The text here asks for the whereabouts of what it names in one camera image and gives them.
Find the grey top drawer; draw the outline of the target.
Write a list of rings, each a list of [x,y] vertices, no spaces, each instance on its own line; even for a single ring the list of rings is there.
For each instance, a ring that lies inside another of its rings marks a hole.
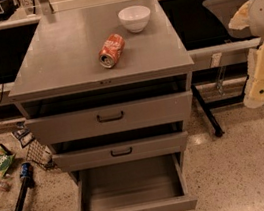
[[[29,119],[25,124],[38,141],[49,145],[185,120],[191,102],[188,91]]]

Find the clear bottle on floor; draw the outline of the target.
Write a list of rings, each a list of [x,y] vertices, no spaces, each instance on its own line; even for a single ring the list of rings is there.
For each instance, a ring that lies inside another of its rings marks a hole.
[[[12,178],[6,176],[0,179],[0,199],[11,190],[12,187]]]

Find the green chip bag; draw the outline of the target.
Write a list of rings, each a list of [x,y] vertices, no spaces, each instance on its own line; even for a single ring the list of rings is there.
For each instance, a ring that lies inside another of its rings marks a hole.
[[[6,175],[7,170],[10,168],[14,162],[14,154],[6,154],[5,150],[0,149],[0,177]]]

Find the black folding stand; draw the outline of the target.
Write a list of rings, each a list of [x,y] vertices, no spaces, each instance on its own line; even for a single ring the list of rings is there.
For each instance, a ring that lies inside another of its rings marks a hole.
[[[213,129],[215,130],[214,135],[216,137],[221,138],[221,136],[223,136],[224,134],[224,130],[218,124],[217,119],[214,117],[211,111],[213,110],[213,108],[236,105],[237,103],[241,103],[244,100],[244,93],[241,93],[239,96],[235,97],[223,98],[219,99],[218,101],[206,102],[204,101],[203,97],[201,96],[200,92],[197,90],[197,87],[194,84],[191,85],[191,91],[193,92],[193,96],[197,98],[197,101],[200,103],[200,106],[206,114],[207,118],[209,119],[210,124],[213,126]]]

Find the grey open bottom drawer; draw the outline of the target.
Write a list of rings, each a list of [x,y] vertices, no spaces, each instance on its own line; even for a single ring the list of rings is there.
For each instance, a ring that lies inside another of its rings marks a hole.
[[[198,201],[172,153],[86,169],[79,176],[77,211],[187,211]]]

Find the white ceramic bowl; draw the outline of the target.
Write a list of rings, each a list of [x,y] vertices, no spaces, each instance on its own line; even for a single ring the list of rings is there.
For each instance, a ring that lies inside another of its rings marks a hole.
[[[118,18],[126,30],[137,33],[143,31],[148,25],[150,13],[151,10],[147,6],[135,5],[120,10]]]

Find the checkered snack bag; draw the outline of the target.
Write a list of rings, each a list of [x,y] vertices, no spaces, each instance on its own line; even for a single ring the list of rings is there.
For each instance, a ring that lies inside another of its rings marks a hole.
[[[27,148],[26,160],[45,171],[55,168],[51,150],[46,145],[40,144],[29,129],[13,131],[12,135],[20,142],[21,147]]]

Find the red coke can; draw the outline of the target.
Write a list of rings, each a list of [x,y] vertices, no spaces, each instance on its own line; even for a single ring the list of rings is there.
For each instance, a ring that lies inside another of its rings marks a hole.
[[[110,34],[99,51],[99,62],[104,68],[112,69],[120,59],[123,52],[125,40],[119,34]]]

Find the grey middle drawer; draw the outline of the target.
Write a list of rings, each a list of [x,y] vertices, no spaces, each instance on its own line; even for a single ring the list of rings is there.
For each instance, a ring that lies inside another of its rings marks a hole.
[[[63,171],[137,160],[182,151],[187,146],[187,133],[163,135],[141,140],[56,154],[53,160]]]

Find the grey metal drawer cabinet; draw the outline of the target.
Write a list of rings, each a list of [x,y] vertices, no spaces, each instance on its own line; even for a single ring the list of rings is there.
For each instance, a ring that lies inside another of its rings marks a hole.
[[[137,33],[126,30],[118,17],[120,10],[135,5],[151,10],[148,25]],[[114,33],[122,36],[125,47],[108,69],[98,53]],[[81,112],[191,92],[193,64],[157,0],[128,0],[42,19],[9,96],[27,120]],[[181,133],[188,119],[47,146],[55,156]]]

